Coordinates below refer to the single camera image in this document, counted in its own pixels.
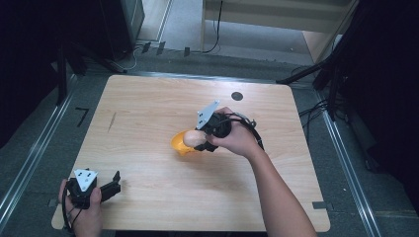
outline forearm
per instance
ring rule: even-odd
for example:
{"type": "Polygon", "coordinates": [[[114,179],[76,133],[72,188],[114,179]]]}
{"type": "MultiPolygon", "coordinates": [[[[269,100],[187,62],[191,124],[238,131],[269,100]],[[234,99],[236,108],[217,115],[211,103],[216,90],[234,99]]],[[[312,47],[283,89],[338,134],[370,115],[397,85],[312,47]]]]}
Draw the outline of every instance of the forearm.
{"type": "Polygon", "coordinates": [[[270,236],[315,236],[304,209],[275,169],[269,156],[257,150],[248,158],[259,191],[265,226],[270,236]]]}

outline hand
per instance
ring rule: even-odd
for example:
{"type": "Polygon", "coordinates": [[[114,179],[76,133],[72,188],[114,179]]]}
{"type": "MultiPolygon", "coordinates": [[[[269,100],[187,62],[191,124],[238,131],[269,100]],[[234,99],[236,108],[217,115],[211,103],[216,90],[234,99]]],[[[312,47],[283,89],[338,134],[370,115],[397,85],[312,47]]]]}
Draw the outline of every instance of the hand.
{"type": "MultiPolygon", "coordinates": [[[[61,187],[59,189],[58,200],[62,203],[62,192],[64,191],[66,180],[61,182],[61,187]]],[[[90,194],[90,207],[88,209],[83,209],[80,212],[80,209],[73,208],[70,197],[65,198],[65,209],[67,213],[70,212],[68,220],[70,222],[74,221],[72,228],[74,234],[77,237],[97,237],[101,235],[102,231],[102,209],[101,209],[101,199],[102,193],[101,189],[95,188],[90,194]]]]}
{"type": "MultiPolygon", "coordinates": [[[[219,114],[233,114],[230,108],[224,107],[215,111],[219,114]]],[[[240,119],[237,116],[230,116],[232,119],[240,119]]],[[[231,132],[225,138],[213,135],[207,136],[207,141],[214,146],[222,146],[231,152],[250,159],[256,156],[256,152],[263,151],[258,145],[254,135],[239,121],[231,123],[231,132]]]]}

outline table surface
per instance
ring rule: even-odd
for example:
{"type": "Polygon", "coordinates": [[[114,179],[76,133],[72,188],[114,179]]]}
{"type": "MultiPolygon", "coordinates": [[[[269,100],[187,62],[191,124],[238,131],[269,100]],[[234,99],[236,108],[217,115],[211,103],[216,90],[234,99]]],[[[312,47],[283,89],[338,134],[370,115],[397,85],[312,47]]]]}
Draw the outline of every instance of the table surface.
{"type": "MultiPolygon", "coordinates": [[[[181,156],[170,145],[214,100],[257,122],[266,152],[314,228],[327,231],[326,209],[313,208],[323,197],[290,87],[138,76],[109,79],[73,168],[98,171],[98,186],[121,172],[122,191],[102,204],[104,228],[265,231],[245,158],[221,147],[181,156]],[[234,92],[243,99],[234,101],[234,92]]],[[[60,206],[51,223],[62,228],[60,206]]]]}

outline right hand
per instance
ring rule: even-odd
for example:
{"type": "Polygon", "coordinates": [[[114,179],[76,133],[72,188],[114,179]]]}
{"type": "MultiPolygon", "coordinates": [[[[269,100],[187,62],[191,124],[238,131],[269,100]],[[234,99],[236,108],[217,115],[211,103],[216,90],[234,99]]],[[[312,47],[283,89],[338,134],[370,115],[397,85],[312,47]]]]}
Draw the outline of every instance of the right hand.
{"type": "MultiPolygon", "coordinates": [[[[233,111],[228,107],[224,107],[215,111],[215,113],[233,114],[233,111]]],[[[232,119],[240,119],[237,116],[230,117],[232,119]]],[[[224,147],[237,155],[246,157],[247,159],[256,156],[257,152],[263,151],[258,145],[252,132],[250,132],[239,121],[231,122],[231,132],[225,138],[208,135],[207,141],[214,146],[224,147]]]]}

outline human arm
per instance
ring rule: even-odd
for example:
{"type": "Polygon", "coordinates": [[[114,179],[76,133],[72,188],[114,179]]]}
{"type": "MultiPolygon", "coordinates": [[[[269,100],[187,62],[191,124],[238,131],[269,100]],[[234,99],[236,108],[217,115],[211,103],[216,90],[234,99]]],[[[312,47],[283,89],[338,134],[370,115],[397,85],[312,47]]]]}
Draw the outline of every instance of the human arm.
{"type": "MultiPolygon", "coordinates": [[[[229,108],[217,113],[232,114],[229,108]]],[[[308,216],[290,188],[277,172],[268,154],[257,144],[253,134],[240,122],[232,122],[225,138],[208,136],[209,143],[244,156],[256,179],[262,215],[270,236],[316,236],[308,216]]]]}
{"type": "MultiPolygon", "coordinates": [[[[66,182],[67,180],[61,182],[58,195],[60,203],[62,203],[62,193],[64,192],[66,182]]],[[[101,235],[103,225],[101,199],[101,189],[93,189],[90,194],[90,207],[88,209],[83,209],[80,212],[80,209],[73,208],[70,197],[65,198],[65,209],[67,210],[67,213],[70,213],[68,219],[70,222],[74,221],[72,228],[77,237],[98,237],[101,235]]]]}

